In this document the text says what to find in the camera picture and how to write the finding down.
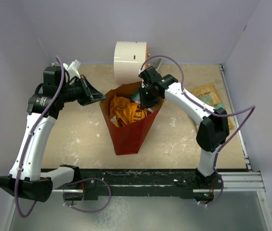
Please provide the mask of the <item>teal white snack bag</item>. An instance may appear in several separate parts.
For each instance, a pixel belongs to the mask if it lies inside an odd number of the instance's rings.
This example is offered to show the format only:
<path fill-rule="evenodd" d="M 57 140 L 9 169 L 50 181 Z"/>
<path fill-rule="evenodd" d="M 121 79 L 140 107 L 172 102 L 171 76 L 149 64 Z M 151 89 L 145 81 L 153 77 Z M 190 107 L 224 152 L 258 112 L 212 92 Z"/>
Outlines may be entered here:
<path fill-rule="evenodd" d="M 136 92 L 135 94 L 133 94 L 130 99 L 132 103 L 141 104 L 139 92 Z"/>

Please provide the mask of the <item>orange kettle chips bag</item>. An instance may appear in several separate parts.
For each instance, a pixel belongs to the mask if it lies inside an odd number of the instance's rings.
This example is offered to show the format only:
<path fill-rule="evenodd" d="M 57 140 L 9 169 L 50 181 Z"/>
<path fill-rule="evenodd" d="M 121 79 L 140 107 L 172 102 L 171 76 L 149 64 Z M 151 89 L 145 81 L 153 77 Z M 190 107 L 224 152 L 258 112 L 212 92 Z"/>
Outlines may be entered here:
<path fill-rule="evenodd" d="M 128 98 L 114 95 L 109 105 L 109 119 L 116 127 L 125 127 L 138 122 L 150 114 L 146 108 Z"/>

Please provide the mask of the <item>red paper bag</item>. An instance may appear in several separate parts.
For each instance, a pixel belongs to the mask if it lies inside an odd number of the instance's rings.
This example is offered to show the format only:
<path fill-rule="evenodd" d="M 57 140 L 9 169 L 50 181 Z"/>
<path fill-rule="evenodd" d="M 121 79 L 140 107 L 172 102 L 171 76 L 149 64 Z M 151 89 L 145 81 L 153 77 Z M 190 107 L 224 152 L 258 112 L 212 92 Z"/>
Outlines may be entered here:
<path fill-rule="evenodd" d="M 133 94 L 138 92 L 138 88 L 140 86 L 141 82 L 121 85 L 118 88 L 107 92 L 105 95 L 105 100 L 99 103 L 111 136 L 116 155 L 138 153 L 154 122 L 156 115 L 163 105 L 163 100 L 161 100 L 156 106 L 156 111 L 150 112 L 150 114 L 144 119 L 126 125 L 125 127 L 116 127 L 109 119 L 109 105 L 112 97 L 116 95 L 130 99 Z"/>

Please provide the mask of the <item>tan snack bag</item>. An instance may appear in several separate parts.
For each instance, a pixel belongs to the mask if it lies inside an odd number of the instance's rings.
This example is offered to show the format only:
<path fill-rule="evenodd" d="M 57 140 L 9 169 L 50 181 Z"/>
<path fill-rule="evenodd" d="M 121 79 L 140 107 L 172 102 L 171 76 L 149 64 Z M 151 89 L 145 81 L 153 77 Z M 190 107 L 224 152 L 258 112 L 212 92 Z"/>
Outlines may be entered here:
<path fill-rule="evenodd" d="M 225 109 L 213 83 L 189 89 L 189 92 L 215 109 L 219 109 L 221 107 Z"/>

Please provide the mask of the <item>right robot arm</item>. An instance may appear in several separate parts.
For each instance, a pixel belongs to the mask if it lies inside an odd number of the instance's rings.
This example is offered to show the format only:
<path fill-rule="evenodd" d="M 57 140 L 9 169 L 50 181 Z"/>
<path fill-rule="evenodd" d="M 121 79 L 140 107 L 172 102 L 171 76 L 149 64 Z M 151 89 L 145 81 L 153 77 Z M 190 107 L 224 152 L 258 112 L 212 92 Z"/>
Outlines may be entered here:
<path fill-rule="evenodd" d="M 222 117 L 226 110 L 205 104 L 182 88 L 175 77 L 169 74 L 162 77 L 152 66 L 140 71 L 138 76 L 142 79 L 138 88 L 142 108 L 153 107 L 159 99 L 166 99 L 181 108 L 198 125 L 196 141 L 201 154 L 196 183 L 201 188 L 209 187 L 213 183 L 218 148 L 229 136 L 228 119 Z"/>

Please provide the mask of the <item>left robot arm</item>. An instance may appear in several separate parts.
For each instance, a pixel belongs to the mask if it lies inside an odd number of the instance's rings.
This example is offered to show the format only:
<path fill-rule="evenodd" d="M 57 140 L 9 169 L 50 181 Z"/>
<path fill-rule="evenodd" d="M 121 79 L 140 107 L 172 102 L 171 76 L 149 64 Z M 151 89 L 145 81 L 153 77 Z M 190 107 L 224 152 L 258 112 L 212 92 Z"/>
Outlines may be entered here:
<path fill-rule="evenodd" d="M 45 202 L 52 190 L 66 184 L 75 189 L 81 184 L 78 167 L 61 165 L 48 173 L 41 164 L 50 132 L 65 103 L 77 101 L 86 106 L 105 99 L 84 75 L 72 75 L 65 68 L 49 66 L 43 82 L 28 101 L 25 135 L 16 161 L 7 176 L 0 177 L 0 188 L 11 196 Z"/>

